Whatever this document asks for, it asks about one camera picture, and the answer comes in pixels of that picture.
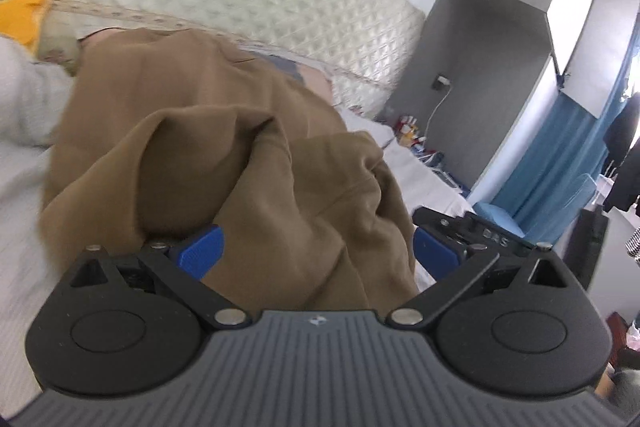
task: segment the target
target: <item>brown fabric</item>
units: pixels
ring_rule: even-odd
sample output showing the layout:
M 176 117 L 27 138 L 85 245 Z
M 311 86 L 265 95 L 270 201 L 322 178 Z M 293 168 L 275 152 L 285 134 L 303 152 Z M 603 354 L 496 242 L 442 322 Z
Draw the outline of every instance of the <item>brown fabric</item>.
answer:
M 44 196 L 55 261 L 212 222 L 225 252 L 203 282 L 251 312 L 386 314 L 417 293 L 413 227 L 382 151 L 318 96 L 196 30 L 89 49 Z

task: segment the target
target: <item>gray ribbed surface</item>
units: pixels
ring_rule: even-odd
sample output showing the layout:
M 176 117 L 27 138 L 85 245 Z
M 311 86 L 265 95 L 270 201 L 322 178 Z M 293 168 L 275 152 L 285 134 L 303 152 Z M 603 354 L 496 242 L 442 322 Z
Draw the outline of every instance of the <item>gray ribbed surface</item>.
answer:
M 318 315 L 326 322 L 309 321 Z M 12 424 L 613 427 L 624 422 L 588 393 L 530 403 L 478 391 L 450 374 L 421 335 L 390 330 L 371 312 L 266 312 L 254 327 L 214 335 L 198 362 L 162 388 L 96 402 L 49 391 Z

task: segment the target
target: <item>yellow cloth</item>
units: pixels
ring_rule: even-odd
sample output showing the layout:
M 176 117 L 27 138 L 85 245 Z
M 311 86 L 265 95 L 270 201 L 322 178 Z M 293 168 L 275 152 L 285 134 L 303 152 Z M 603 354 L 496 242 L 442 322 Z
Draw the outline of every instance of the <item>yellow cloth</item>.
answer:
M 51 0 L 0 1 L 0 33 L 20 42 L 32 55 L 38 50 L 40 25 Z

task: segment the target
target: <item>silver screw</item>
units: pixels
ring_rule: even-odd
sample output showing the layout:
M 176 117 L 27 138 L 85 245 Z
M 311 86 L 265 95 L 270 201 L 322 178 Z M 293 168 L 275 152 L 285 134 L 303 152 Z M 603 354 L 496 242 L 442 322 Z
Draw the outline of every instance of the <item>silver screw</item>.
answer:
M 225 326 L 237 326 L 246 320 L 246 313 L 237 308 L 226 308 L 213 316 L 216 322 Z
M 398 308 L 391 313 L 391 320 L 396 324 L 403 326 L 415 326 L 422 322 L 422 314 L 418 310 L 412 308 Z

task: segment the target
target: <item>bed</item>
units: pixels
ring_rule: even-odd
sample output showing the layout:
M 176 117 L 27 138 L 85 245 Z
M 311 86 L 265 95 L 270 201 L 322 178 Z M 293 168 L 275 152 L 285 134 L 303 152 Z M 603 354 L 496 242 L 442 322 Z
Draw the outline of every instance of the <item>bed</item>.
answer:
M 243 46 L 293 54 L 321 70 L 349 130 L 368 130 L 385 149 L 411 211 L 469 210 L 458 194 L 401 148 L 373 117 L 410 58 L 424 14 L 406 0 L 54 0 L 42 44 L 108 26 L 202 28 Z M 2 91 L 0 78 L 0 98 Z M 0 414 L 11 416 L 37 392 L 24 356 L 26 328 L 58 278 L 46 263 L 36 221 L 48 152 L 0 139 Z M 422 284 L 428 284 L 428 276 Z

